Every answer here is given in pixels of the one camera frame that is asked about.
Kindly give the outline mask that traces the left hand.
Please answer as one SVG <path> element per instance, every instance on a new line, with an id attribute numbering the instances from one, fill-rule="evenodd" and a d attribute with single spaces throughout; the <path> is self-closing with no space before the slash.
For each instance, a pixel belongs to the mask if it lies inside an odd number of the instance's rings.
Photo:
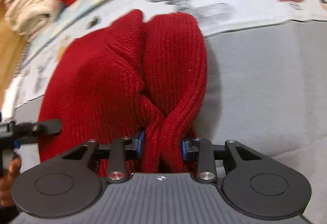
<path id="1" fill-rule="evenodd" d="M 0 199 L 2 207 L 11 207 L 15 205 L 15 202 L 12 199 L 11 188 L 15 179 L 20 174 L 21 166 L 21 158 L 16 155 L 15 158 L 11 161 L 9 169 L 5 170 L 3 176 L 1 177 Z"/>

